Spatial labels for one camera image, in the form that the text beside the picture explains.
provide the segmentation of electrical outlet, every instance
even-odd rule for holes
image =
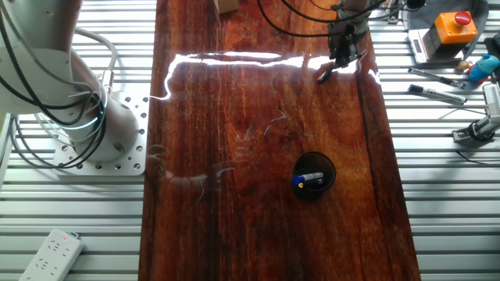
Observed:
[[[63,281],[83,247],[76,234],[54,229],[19,281]]]

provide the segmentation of white device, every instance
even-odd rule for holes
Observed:
[[[500,87],[497,84],[488,84],[483,87],[486,101],[486,117],[471,123],[469,127],[453,131],[455,142],[492,141],[495,131],[500,129]]]
[[[84,248],[74,235],[51,231],[19,281],[63,281]]]

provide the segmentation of whiteboard marker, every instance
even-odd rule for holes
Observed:
[[[456,103],[459,105],[463,105],[464,103],[467,102],[467,98],[460,97],[459,95],[431,90],[416,85],[411,85],[408,89],[408,92],[412,94],[423,94],[423,96],[428,95],[436,98],[442,98],[445,99],[446,101],[450,101],[452,103]]]

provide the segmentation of wooden board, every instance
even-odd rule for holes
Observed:
[[[327,32],[263,1],[280,27]],[[141,281],[420,280],[370,36],[358,47],[318,85],[325,37],[278,33],[255,0],[222,16],[158,0]],[[290,186],[310,151],[337,168],[315,202]]]

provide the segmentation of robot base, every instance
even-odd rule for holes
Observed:
[[[146,145],[148,143],[149,95],[113,93],[113,98],[130,108],[139,123],[137,140],[134,146],[122,157],[113,162],[85,162],[72,169],[56,170],[58,176],[138,176],[145,171]],[[76,158],[77,153],[64,144],[55,146],[54,165]]]

